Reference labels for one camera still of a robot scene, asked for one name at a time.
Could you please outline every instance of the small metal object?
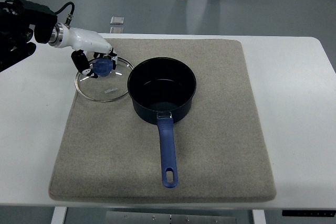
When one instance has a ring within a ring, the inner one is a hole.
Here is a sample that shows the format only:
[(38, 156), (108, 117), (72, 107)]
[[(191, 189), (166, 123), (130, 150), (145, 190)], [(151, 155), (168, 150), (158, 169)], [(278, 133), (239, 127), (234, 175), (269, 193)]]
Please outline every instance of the small metal object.
[(123, 32), (124, 32), (124, 28), (119, 27), (119, 26), (112, 26), (110, 30), (111, 34), (122, 34)]
[(115, 16), (113, 16), (111, 18), (110, 24), (111, 25), (122, 25), (122, 24), (124, 24), (124, 17), (115, 17)]

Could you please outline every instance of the saucepan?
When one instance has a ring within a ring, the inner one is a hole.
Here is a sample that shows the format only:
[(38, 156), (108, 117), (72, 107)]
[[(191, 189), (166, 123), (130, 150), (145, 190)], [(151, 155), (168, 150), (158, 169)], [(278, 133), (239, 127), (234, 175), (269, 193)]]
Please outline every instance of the saucepan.
[(191, 108), (196, 91), (195, 74), (179, 60), (151, 58), (133, 69), (127, 88), (138, 116), (158, 126), (162, 183), (168, 188), (175, 187), (178, 177), (173, 124)]

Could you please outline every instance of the pot lid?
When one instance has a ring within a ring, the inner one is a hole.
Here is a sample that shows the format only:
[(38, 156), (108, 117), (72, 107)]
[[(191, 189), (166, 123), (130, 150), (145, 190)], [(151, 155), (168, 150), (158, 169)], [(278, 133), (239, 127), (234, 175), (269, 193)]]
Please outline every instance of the pot lid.
[(90, 60), (90, 67), (94, 72), (100, 71), (100, 76), (95, 79), (87, 77), (77, 72), (75, 77), (75, 86), (77, 91), (86, 99), (95, 102), (113, 102), (123, 96), (127, 91), (127, 80), (134, 66), (132, 63), (118, 57), (115, 70), (110, 66), (94, 66), (94, 61)]

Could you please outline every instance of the pot handle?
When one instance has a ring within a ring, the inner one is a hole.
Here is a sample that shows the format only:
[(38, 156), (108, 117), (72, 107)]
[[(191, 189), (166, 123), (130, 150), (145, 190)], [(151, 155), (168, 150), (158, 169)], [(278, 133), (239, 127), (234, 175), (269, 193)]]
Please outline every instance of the pot handle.
[[(160, 137), (160, 152), (161, 152), (161, 171), (162, 183), (165, 187), (172, 188), (178, 183), (177, 165), (174, 144), (174, 121), (167, 117), (160, 117), (158, 115), (157, 128), (159, 129)], [(167, 172), (173, 174), (173, 181), (168, 182)]]

